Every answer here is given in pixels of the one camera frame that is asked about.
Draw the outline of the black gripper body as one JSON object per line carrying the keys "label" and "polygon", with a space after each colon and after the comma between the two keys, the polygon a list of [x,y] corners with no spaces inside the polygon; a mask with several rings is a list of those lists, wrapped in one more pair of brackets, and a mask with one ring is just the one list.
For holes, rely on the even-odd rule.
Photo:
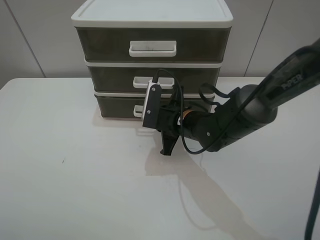
{"label": "black gripper body", "polygon": [[156,130],[164,136],[179,137],[180,126],[178,120],[184,109],[183,103],[161,105],[158,113]]}

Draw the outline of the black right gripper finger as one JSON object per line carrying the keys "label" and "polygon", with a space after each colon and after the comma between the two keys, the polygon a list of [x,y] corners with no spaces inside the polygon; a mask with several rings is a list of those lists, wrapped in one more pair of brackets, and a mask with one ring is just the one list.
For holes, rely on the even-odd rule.
{"label": "black right gripper finger", "polygon": [[166,132],[161,132],[162,150],[160,153],[163,156],[170,156],[179,139],[179,135],[171,135]]}

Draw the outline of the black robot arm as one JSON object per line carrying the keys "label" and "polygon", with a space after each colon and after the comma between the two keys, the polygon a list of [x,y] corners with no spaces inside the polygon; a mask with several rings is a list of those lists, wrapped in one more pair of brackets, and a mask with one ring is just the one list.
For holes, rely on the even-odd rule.
{"label": "black robot arm", "polygon": [[278,107],[320,84],[320,42],[302,47],[281,62],[263,81],[237,87],[224,94],[210,84],[204,88],[226,98],[224,104],[202,100],[214,106],[214,112],[185,106],[182,88],[177,86],[170,102],[159,109],[156,130],[161,133],[161,154],[169,156],[178,139],[192,139],[201,145],[197,155],[218,152],[243,137],[272,123]]}

